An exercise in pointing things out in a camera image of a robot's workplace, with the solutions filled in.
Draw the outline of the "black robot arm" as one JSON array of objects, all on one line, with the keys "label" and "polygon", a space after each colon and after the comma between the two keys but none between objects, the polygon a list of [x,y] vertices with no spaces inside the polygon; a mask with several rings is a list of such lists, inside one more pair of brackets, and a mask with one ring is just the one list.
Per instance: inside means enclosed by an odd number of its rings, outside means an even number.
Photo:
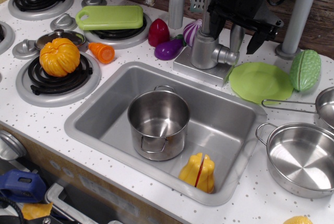
[{"label": "black robot arm", "polygon": [[211,0],[211,35],[217,38],[228,20],[234,25],[253,31],[247,54],[255,53],[265,41],[273,40],[284,22],[267,5],[278,6],[285,0]]}]

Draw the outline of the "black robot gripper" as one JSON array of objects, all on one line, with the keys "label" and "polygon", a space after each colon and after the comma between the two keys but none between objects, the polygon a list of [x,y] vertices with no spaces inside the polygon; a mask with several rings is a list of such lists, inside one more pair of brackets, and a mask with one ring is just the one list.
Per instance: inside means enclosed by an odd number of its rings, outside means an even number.
[{"label": "black robot gripper", "polygon": [[274,38],[284,22],[266,4],[266,0],[211,0],[210,35],[217,39],[227,21],[254,34],[247,46],[247,54],[254,54],[265,41]]}]

